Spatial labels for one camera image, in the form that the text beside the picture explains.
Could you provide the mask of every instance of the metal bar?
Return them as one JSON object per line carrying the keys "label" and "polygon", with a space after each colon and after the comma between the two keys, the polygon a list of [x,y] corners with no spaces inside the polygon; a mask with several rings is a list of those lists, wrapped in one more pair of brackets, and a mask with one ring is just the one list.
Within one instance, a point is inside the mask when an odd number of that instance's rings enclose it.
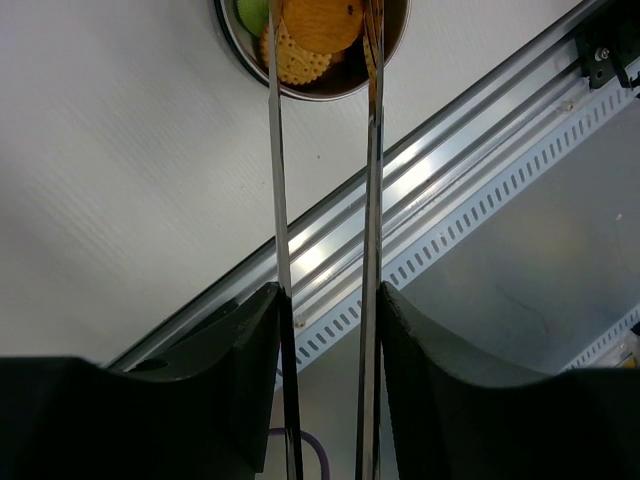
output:
{"label": "metal bar", "polygon": [[276,259],[280,284],[280,355],[282,363],[282,392],[284,403],[284,439],[287,479],[302,480],[302,440],[300,436],[300,407],[298,403],[298,371],[296,368],[293,301],[291,291],[291,259],[287,222],[287,199],[282,146],[282,110],[278,80],[278,51],[276,38],[280,25],[281,4],[269,4],[269,132],[271,135],[271,164],[273,173],[273,206],[275,215]]}
{"label": "metal bar", "polygon": [[365,9],[365,35],[369,57],[369,139],[365,203],[362,324],[360,329],[360,376],[356,480],[375,480],[380,475],[380,339],[377,329],[377,297],[382,271],[382,108],[384,78],[384,14],[381,0],[369,0]]}

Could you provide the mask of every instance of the black plastic part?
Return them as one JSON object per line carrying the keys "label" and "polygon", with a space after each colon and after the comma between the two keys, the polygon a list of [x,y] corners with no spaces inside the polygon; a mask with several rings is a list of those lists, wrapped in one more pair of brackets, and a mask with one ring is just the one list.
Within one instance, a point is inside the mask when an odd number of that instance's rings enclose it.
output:
{"label": "black plastic part", "polygon": [[623,88],[640,86],[640,73],[627,72],[640,57],[640,2],[607,2],[579,26],[576,45],[592,89],[616,77]]}
{"label": "black plastic part", "polygon": [[170,345],[170,347],[176,346],[178,343],[182,343],[185,340],[191,338],[196,333],[204,330],[205,328],[213,325],[218,320],[223,319],[224,317],[231,315],[236,308],[238,308],[238,302],[235,299],[231,299],[228,302],[222,304],[218,309],[216,309],[211,315],[205,318],[202,322],[198,323],[195,327],[193,327],[189,333],[187,333],[184,337],[176,340],[174,343]]}
{"label": "black plastic part", "polygon": [[640,478],[640,371],[545,378],[477,349],[388,284],[379,308],[401,480]]}
{"label": "black plastic part", "polygon": [[264,466],[278,288],[129,373],[0,360],[0,478],[253,479]]}

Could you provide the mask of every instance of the white surface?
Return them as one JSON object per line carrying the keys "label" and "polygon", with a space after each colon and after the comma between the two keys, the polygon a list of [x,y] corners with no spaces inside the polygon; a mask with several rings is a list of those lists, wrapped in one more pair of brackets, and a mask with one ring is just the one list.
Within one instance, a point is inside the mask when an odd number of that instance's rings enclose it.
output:
{"label": "white surface", "polygon": [[[578,0],[414,0],[386,145]],[[0,353],[107,360],[273,233],[267,91],[206,0],[0,3]],[[283,101],[290,218],[364,166],[364,93]]]}

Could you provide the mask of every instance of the round biscuit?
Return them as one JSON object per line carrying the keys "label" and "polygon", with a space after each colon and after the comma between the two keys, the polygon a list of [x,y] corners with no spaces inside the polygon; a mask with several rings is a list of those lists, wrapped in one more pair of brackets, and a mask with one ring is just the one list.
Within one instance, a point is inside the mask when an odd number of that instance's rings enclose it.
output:
{"label": "round biscuit", "polygon": [[337,53],[356,41],[362,0],[286,0],[282,11],[291,37],[309,52]]}
{"label": "round biscuit", "polygon": [[374,77],[376,75],[375,64],[378,62],[376,61],[374,63],[373,59],[375,58],[377,60],[378,50],[375,48],[371,48],[369,39],[366,35],[362,37],[362,48],[364,50],[364,62],[367,65],[367,73],[369,74],[369,78]]}

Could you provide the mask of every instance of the screw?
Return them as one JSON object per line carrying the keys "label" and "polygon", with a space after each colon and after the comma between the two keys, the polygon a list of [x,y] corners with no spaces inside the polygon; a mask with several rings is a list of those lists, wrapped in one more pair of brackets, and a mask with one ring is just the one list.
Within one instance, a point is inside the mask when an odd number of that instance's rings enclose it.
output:
{"label": "screw", "polygon": [[601,62],[602,60],[606,60],[607,58],[609,58],[610,54],[611,54],[611,51],[608,48],[606,47],[599,48],[598,50],[596,50],[596,62]]}

